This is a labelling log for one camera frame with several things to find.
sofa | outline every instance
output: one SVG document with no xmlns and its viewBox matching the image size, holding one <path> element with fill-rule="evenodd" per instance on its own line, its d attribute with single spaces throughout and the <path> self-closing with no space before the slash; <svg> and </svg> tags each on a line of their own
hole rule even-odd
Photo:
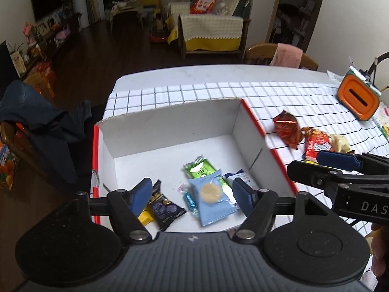
<svg viewBox="0 0 389 292">
<path fill-rule="evenodd" d="M 190 2 L 170 2 L 168 43 L 178 39 L 183 58 L 186 54 L 207 52 L 243 56 L 250 23 L 250 0 L 221 1 L 227 6 L 225 15 L 190 14 Z"/>
</svg>

wooden floor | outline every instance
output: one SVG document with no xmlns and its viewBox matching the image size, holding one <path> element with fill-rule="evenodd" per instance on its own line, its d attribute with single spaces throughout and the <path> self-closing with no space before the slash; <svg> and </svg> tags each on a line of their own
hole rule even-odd
<svg viewBox="0 0 389 292">
<path fill-rule="evenodd" d="M 99 22 L 72 37 L 53 59 L 57 74 L 55 103 L 73 109 L 81 100 L 105 103 L 115 81 L 130 73 L 197 64 L 232 64 L 231 55 L 180 57 L 177 46 L 149 43 L 148 29 L 135 17 L 115 17 L 114 32 Z M 0 191 L 0 291 L 13 291 L 23 282 L 14 260 L 17 239 L 46 216 L 64 197 L 26 165 L 20 163 L 11 192 Z"/>
</svg>

checkered tablecloth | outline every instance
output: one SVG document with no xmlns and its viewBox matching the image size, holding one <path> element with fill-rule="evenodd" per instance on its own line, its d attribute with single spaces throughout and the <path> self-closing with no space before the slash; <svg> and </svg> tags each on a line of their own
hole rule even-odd
<svg viewBox="0 0 389 292">
<path fill-rule="evenodd" d="M 335 84 L 299 82 L 216 82 L 193 85 L 155 87 L 111 93 L 104 118 L 125 113 L 155 109 L 187 102 L 244 98 L 265 130 L 269 148 L 276 149 L 287 166 L 302 160 L 305 141 L 298 150 L 287 147 L 274 131 L 273 117 L 287 110 L 297 117 L 301 127 L 315 127 L 327 133 L 345 135 L 356 153 L 389 155 L 389 142 L 372 121 L 359 122 L 336 98 Z M 326 206 L 331 201 L 322 190 L 297 184 L 300 191 L 308 191 Z M 289 223 L 291 216 L 278 216 L 275 227 Z M 363 236 L 370 232 L 370 223 L 359 222 L 354 228 Z"/>
</svg>

pink cloth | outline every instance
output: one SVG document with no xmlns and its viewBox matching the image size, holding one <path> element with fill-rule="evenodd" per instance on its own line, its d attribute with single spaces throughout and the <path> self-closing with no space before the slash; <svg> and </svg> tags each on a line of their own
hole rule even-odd
<svg viewBox="0 0 389 292">
<path fill-rule="evenodd" d="M 299 68 L 302 56 L 303 51 L 300 48 L 279 43 L 270 66 Z"/>
</svg>

finger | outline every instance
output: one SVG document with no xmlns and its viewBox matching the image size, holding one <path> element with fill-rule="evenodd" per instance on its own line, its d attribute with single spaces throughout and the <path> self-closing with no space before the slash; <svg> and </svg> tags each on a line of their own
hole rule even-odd
<svg viewBox="0 0 389 292">
<path fill-rule="evenodd" d="M 376 257 L 377 260 L 380 260 L 384 257 L 387 247 L 384 243 L 384 240 L 381 234 L 376 235 L 371 241 L 371 251 Z"/>
<path fill-rule="evenodd" d="M 371 271 L 373 271 L 376 278 L 379 278 L 380 276 L 382 276 L 384 274 L 385 268 L 386 268 L 386 265 L 385 265 L 385 261 L 383 259 L 378 260 L 378 259 L 376 259 L 376 257 L 373 257 Z"/>
<path fill-rule="evenodd" d="M 380 224 L 372 223 L 372 225 L 371 225 L 372 230 L 379 230 L 381 227 L 382 227 L 382 225 L 380 225 Z"/>
</svg>

